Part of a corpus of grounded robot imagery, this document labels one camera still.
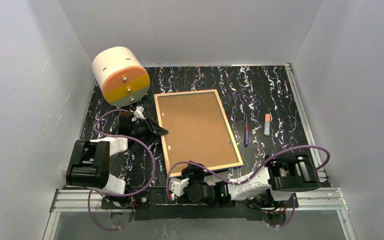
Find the blue red screwdriver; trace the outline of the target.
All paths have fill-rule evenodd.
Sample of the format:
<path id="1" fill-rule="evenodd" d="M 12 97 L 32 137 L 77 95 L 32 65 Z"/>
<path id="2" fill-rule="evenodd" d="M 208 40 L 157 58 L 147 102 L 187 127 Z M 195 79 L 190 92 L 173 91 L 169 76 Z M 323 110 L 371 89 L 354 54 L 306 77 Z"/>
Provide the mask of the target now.
<path id="1" fill-rule="evenodd" d="M 245 117 L 243 146 L 245 148 L 247 148 L 249 146 L 249 126 L 248 126 L 248 118 L 247 117 Z"/>

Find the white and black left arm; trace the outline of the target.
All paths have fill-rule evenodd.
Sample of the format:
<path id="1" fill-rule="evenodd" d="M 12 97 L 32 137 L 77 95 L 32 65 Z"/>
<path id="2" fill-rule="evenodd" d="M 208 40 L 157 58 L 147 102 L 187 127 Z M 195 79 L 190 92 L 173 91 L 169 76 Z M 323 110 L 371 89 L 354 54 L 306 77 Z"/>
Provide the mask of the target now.
<path id="1" fill-rule="evenodd" d="M 156 161 L 154 154 L 141 138 L 156 138 L 168 133 L 168 130 L 152 118 L 144 116 L 142 110 L 120 109 L 114 133 L 102 132 L 102 138 L 79 139 L 74 143 L 65 174 L 66 183 L 69 186 L 87 188 L 111 197 L 132 197 L 142 193 L 155 179 Z M 145 186 L 126 193 L 126 181 L 110 173 L 110 158 L 127 151 L 134 142 L 143 146 L 149 153 L 152 172 Z"/>

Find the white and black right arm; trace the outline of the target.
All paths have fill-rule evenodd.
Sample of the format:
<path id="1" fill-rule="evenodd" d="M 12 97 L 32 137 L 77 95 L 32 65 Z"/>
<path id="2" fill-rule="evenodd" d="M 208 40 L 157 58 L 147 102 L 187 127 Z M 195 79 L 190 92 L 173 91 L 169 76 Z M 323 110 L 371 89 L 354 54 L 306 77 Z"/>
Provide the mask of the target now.
<path id="1" fill-rule="evenodd" d="M 168 182 L 169 197 L 186 195 L 190 202 L 209 206 L 231 207 L 238 201 L 261 197 L 264 208 L 274 208 L 288 201 L 292 194 L 309 192 L 321 187 L 311 158 L 306 153 L 285 153 L 264 167 L 235 179 L 220 180 L 213 185 L 205 182 L 206 169 L 200 163 L 188 162 L 182 170 L 184 178 Z"/>

